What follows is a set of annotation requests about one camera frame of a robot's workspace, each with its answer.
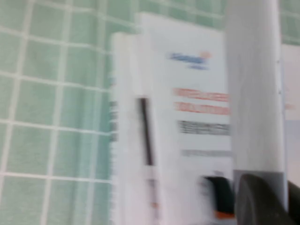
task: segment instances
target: green tile wall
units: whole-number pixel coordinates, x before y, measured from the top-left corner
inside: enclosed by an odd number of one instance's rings
[[[135,13],[222,29],[226,0],[0,0],[0,225],[109,225],[110,38]],[[300,45],[300,0],[281,0]]]

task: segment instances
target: white pole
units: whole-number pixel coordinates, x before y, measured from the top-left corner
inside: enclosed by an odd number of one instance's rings
[[[277,0],[228,0],[225,31],[235,183],[258,175],[287,209],[278,8]]]

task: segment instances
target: black object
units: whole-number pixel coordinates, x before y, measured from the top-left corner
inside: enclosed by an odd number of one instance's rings
[[[215,210],[218,213],[234,214],[234,194],[229,181],[224,177],[205,177],[212,183]]]
[[[293,183],[289,187],[289,216],[300,225],[300,188]]]
[[[142,115],[143,137],[146,149],[146,163],[147,165],[153,165],[152,147],[150,141],[150,127],[148,120],[148,102],[146,98],[140,98],[138,99],[138,101],[140,106],[140,113]]]
[[[240,179],[236,218],[238,225],[296,225],[268,184],[251,174]]]

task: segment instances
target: green tile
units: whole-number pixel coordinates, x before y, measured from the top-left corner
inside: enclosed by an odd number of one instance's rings
[[[73,12],[69,41],[72,43],[97,44],[98,19],[86,12]]]
[[[288,33],[287,33],[288,27],[287,27],[287,23],[286,23],[286,18],[287,18],[287,16],[285,16],[283,14],[280,15],[281,35],[288,35]]]
[[[131,0],[109,0],[107,1],[107,14],[114,18],[125,21],[131,20]]]
[[[169,0],[170,2],[179,3],[185,5],[188,0]]]
[[[13,90],[13,79],[0,76],[0,118],[7,119]]]
[[[42,79],[56,80],[59,72],[60,46],[29,41],[26,49],[23,74]]]
[[[195,6],[196,9],[211,13],[212,7],[211,7],[211,0],[195,0]]]
[[[225,14],[225,7],[226,7],[226,0],[212,0],[214,1],[214,8],[213,12],[218,15],[224,15]]]
[[[73,5],[76,7],[101,9],[101,2],[99,0],[73,0]]]
[[[207,27],[214,27],[213,18],[207,16],[197,15],[196,23]]]
[[[169,16],[178,20],[188,20],[186,11],[178,8],[169,7]]]
[[[16,72],[20,38],[0,32],[0,70]]]
[[[6,177],[0,205],[0,225],[40,225],[45,180]]]
[[[111,173],[110,137],[100,135],[98,141],[96,179],[107,180]]]
[[[47,84],[22,81],[16,120],[52,125],[55,89]]]
[[[83,225],[87,208],[87,182],[54,180],[47,225]]]
[[[2,149],[6,137],[5,135],[6,135],[6,125],[0,124],[0,166],[1,166],[1,158],[2,158]]]
[[[61,40],[63,20],[63,10],[35,4],[32,12],[30,34]]]
[[[291,12],[291,0],[280,0],[280,9]]]
[[[26,11],[26,1],[0,0],[0,25],[22,30]]]
[[[54,2],[54,3],[59,3],[59,4],[65,4],[66,0],[36,0],[36,1],[50,1],[50,2]]]
[[[96,86],[97,52],[89,48],[69,48],[66,82]]]
[[[50,130],[15,126],[7,171],[46,175],[50,137]]]
[[[213,22],[214,28],[222,29],[224,27],[224,21],[222,19],[214,18]]]
[[[94,207],[92,212],[91,225],[109,225],[109,195],[110,184],[94,184]]]
[[[69,128],[93,130],[96,92],[65,87],[60,125]]]
[[[98,16],[98,21],[97,21],[97,47],[104,49],[105,48],[105,42],[104,42],[104,38],[105,36],[103,35],[103,33],[105,33],[105,31],[102,29],[102,27],[104,26],[104,24],[107,23],[107,20],[105,20],[103,17]]]
[[[292,16],[287,16],[285,22],[287,25],[287,35],[293,38],[300,38],[300,34],[299,34],[300,22],[298,22]]]
[[[289,40],[289,39],[285,39],[283,38],[283,41],[282,41],[284,44],[287,44],[287,45],[300,45],[300,40],[297,41],[297,40]]]
[[[300,1],[299,0],[289,0],[291,6],[291,12],[300,14]]]
[[[160,14],[161,5],[151,0],[140,0],[140,11]]]
[[[103,88],[108,89],[111,86],[113,73],[113,59],[110,54],[105,55]]]
[[[61,131],[58,137],[53,174],[63,177],[88,178],[92,142],[93,135],[91,134]]]
[[[124,26],[122,24],[119,23],[115,23],[115,22],[106,22],[106,36],[105,36],[105,47],[107,50],[111,49],[111,38],[112,38],[112,34],[115,32],[128,32],[130,33],[131,27],[130,26]]]
[[[103,93],[101,99],[100,131],[109,132],[109,94]]]

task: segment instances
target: blue logo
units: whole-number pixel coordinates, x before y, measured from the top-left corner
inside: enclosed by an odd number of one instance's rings
[[[191,69],[208,70],[208,61],[211,57],[209,52],[202,52],[200,56],[185,55],[173,52],[170,54],[171,60],[181,61],[188,64]]]

